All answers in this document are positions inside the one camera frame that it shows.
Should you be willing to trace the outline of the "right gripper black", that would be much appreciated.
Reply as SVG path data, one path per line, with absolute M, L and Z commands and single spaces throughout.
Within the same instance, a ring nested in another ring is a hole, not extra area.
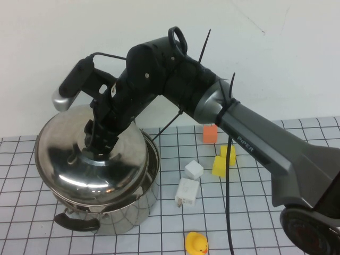
M 94 154 L 110 153 L 123 132 L 156 97 L 157 84 L 147 78 L 121 76 L 115 83 L 116 94 L 104 93 L 90 104 L 94 120 L 85 127 L 84 144 Z

